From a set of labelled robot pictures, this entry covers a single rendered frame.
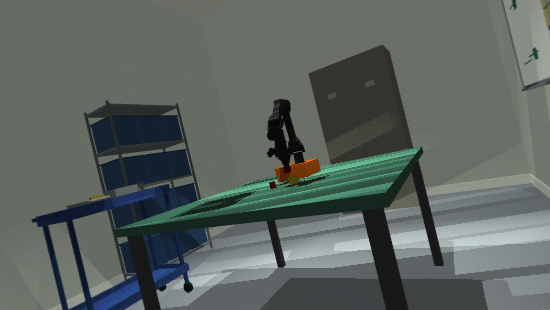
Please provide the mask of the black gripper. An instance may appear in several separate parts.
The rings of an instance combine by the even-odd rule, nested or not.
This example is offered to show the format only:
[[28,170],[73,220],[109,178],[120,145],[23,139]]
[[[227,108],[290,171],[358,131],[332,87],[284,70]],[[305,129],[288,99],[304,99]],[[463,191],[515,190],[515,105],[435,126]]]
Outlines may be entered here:
[[275,141],[275,144],[278,146],[280,152],[279,154],[275,154],[275,157],[278,157],[277,159],[281,160],[282,164],[286,169],[289,169],[289,163],[290,163],[290,157],[292,154],[292,150],[287,148],[286,145],[287,141],[285,139]]

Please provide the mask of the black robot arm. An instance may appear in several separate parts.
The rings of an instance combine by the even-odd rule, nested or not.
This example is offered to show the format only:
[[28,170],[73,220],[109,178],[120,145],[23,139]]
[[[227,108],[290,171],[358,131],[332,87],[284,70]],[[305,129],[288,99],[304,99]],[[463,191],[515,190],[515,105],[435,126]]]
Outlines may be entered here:
[[[274,108],[273,113],[268,119],[268,133],[267,138],[271,141],[278,141],[285,139],[284,132],[283,132],[283,125],[285,123],[285,127],[288,133],[289,142],[288,142],[288,149],[292,150],[292,154],[294,155],[294,164],[306,162],[304,161],[302,152],[305,152],[303,144],[300,142],[300,139],[296,137],[294,127],[292,124],[292,120],[290,117],[290,110],[291,110],[291,104],[289,100],[284,99],[278,99],[274,101]],[[282,118],[282,117],[283,118]],[[301,152],[298,152],[301,151]],[[275,144],[275,148],[269,148],[269,151],[267,152],[267,155],[272,157],[274,154],[279,154],[280,150],[278,146]],[[293,153],[297,152],[297,153]]]

